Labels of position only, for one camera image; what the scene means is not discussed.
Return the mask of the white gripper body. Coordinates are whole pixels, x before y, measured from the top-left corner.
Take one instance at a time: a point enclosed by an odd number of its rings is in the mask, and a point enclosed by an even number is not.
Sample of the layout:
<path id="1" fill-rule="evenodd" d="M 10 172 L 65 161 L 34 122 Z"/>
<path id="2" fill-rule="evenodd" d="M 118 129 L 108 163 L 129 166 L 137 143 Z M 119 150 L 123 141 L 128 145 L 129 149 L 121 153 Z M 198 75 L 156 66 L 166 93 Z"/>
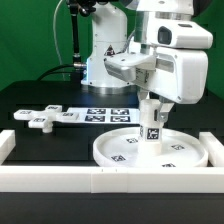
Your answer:
<path id="1" fill-rule="evenodd" d="M 195 104 L 204 92 L 208 57 L 204 51 L 158 47 L 153 70 L 136 68 L 139 87 L 179 104 Z"/>

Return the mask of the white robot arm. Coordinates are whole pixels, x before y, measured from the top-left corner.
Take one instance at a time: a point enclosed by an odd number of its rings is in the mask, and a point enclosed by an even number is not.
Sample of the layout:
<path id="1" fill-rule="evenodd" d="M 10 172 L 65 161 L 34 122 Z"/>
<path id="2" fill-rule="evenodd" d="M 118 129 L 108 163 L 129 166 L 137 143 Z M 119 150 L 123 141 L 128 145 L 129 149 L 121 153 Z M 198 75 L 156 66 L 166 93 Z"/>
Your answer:
<path id="1" fill-rule="evenodd" d="M 93 50 L 83 84 L 101 92 L 136 89 L 160 97 L 163 120 L 175 103 L 204 92 L 210 32 L 192 21 L 198 0 L 84 0 L 92 15 Z"/>

